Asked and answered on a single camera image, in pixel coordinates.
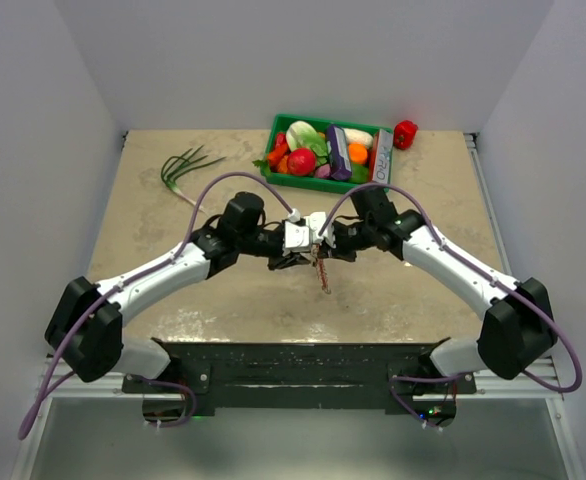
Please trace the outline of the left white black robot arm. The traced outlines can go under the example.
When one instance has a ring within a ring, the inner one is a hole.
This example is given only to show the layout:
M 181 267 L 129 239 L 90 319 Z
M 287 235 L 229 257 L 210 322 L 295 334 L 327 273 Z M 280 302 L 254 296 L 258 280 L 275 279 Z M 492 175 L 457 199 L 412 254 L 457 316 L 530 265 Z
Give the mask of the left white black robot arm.
M 273 230 L 263 216 L 262 199 L 240 192 L 222 214 L 159 258 L 98 283 L 71 281 L 46 329 L 47 342 L 86 383 L 120 372 L 144 377 L 158 392 L 173 390 L 180 368 L 170 354 L 157 340 L 126 339 L 125 325 L 172 293 L 231 267 L 240 255 L 264 257 L 275 270 L 311 251 L 313 235 L 299 213 Z

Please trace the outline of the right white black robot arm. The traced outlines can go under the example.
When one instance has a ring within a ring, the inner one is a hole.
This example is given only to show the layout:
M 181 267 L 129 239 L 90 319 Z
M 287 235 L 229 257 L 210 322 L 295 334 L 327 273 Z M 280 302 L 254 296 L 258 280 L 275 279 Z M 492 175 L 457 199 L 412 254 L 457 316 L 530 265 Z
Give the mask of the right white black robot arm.
M 488 369 L 512 380 L 556 345 L 558 335 L 546 287 L 519 281 L 450 242 L 420 206 L 398 212 L 381 187 L 350 190 L 356 222 L 328 215 L 318 233 L 333 255 L 376 247 L 421 269 L 457 295 L 481 320 L 477 338 L 448 338 L 431 348 L 418 369 L 421 386 L 442 392 L 454 376 Z

